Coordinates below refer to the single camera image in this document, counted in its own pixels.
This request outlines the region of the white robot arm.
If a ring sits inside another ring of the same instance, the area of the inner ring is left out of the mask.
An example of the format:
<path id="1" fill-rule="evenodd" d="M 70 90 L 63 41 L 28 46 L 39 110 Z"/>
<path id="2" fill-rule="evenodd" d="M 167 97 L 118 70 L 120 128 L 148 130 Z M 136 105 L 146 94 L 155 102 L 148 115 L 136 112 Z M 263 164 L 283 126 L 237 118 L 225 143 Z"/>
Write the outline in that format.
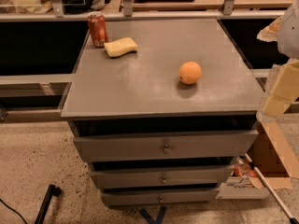
<path id="1" fill-rule="evenodd" d="M 276 76 L 268 78 L 273 85 L 266 90 L 257 113 L 259 121 L 271 122 L 281 116 L 299 97 L 299 0 L 295 0 L 284 15 L 264 27 L 259 40 L 278 42 L 278 51 L 289 57 Z"/>

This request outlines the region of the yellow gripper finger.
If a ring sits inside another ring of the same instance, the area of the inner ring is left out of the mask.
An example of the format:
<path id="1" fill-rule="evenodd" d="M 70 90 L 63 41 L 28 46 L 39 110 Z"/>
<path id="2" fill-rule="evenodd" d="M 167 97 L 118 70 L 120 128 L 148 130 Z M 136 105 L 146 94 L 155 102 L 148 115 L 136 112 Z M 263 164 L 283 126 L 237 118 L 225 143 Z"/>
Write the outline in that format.
<path id="1" fill-rule="evenodd" d="M 281 24 L 281 17 L 272 21 L 269 25 L 264 27 L 258 34 L 257 38 L 264 42 L 277 42 L 278 31 Z"/>
<path id="2" fill-rule="evenodd" d="M 265 101 L 262 113 L 276 118 L 299 97 L 299 61 L 283 64 Z"/>

